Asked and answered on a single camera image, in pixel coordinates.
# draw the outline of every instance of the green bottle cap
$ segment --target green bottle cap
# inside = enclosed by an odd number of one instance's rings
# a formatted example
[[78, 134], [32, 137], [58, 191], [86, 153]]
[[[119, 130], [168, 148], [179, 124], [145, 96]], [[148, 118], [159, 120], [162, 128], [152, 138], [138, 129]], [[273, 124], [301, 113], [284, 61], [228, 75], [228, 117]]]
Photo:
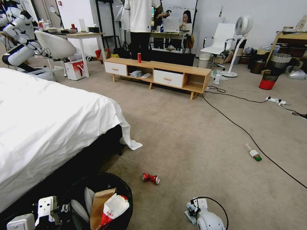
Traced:
[[261, 158], [261, 156], [258, 156], [258, 157], [255, 158], [255, 160], [256, 160], [256, 161], [261, 161], [262, 158]]

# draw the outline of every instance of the wooden tv stand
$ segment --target wooden tv stand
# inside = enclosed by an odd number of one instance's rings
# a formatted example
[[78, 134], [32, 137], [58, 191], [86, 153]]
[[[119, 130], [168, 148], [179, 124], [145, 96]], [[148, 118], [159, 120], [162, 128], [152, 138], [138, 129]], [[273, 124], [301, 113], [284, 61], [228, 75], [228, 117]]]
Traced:
[[[149, 89], [153, 83], [159, 85], [180, 88], [191, 92], [190, 99], [193, 99], [194, 94], [203, 93], [207, 88], [210, 79], [210, 69], [203, 69], [184, 65], [175, 65], [164, 62], [142, 61], [112, 57], [104, 60], [104, 66], [107, 73], [113, 74], [113, 82], [115, 75], [139, 79], [149, 82]], [[151, 73], [149, 78], [134, 78], [130, 75], [131, 72], [140, 70], [143, 73]]]

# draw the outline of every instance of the gray carpet floor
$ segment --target gray carpet floor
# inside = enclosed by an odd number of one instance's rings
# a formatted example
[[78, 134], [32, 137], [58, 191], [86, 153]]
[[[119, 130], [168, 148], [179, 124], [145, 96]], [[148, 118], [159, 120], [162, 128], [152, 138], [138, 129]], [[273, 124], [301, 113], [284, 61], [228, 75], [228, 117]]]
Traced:
[[[33, 58], [33, 65], [45, 63]], [[198, 96], [136, 80], [116, 79], [98, 61], [89, 62], [90, 77], [59, 83], [95, 92], [117, 101], [131, 125], [131, 137], [144, 146], [101, 163], [101, 170], [125, 180], [133, 191], [134, 211], [129, 229], [197, 229], [184, 214], [193, 197], [209, 196], [226, 209], [229, 229], [306, 229], [307, 189], [260, 154], [256, 162], [244, 148], [258, 150], [252, 140]], [[280, 76], [274, 89], [261, 90], [261, 75], [236, 65], [237, 78], [221, 82], [227, 93], [263, 101], [282, 98], [301, 113], [307, 112], [307, 81]], [[205, 98], [244, 127], [276, 163], [307, 185], [307, 120], [272, 102], [247, 102], [205, 93]], [[159, 175], [159, 185], [144, 183], [142, 173]], [[223, 211], [208, 201], [209, 210]]]

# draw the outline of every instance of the white swivel chair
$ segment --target white swivel chair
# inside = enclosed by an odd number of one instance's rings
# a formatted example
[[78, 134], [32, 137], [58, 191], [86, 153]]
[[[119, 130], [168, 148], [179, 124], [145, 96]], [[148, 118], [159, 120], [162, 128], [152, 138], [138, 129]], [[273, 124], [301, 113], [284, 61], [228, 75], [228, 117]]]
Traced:
[[235, 26], [236, 24], [219, 23], [216, 28], [214, 37], [212, 37], [212, 46], [205, 48], [206, 38], [208, 37], [204, 38], [204, 48], [201, 50], [201, 52], [213, 54], [213, 60], [212, 62], [209, 62], [209, 64], [211, 63], [211, 69], [213, 64], [225, 68], [225, 66], [214, 62], [214, 58], [216, 58], [218, 55], [222, 55], [223, 52], [230, 50], [232, 41], [234, 41], [233, 36], [235, 33]]
[[[72, 43], [70, 43], [68, 40], [64, 38], [60, 38], [56, 35], [45, 33], [38, 30], [35, 31], [35, 35], [43, 50], [47, 54], [49, 54], [52, 58], [58, 58], [58, 59], [68, 58], [73, 56], [77, 52], [76, 47], [74, 47]], [[64, 75], [66, 77], [67, 73], [64, 61], [61, 62], [64, 68]]]

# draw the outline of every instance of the white drawer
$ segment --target white drawer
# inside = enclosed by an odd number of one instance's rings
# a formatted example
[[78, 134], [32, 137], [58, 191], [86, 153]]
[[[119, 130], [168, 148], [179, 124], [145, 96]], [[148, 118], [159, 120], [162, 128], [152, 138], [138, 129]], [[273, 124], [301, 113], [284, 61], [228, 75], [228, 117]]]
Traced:
[[153, 73], [154, 82], [182, 88], [183, 73], [172, 73], [161, 70], [154, 70]]
[[123, 64], [105, 62], [105, 69], [107, 73], [127, 76], [127, 66]]

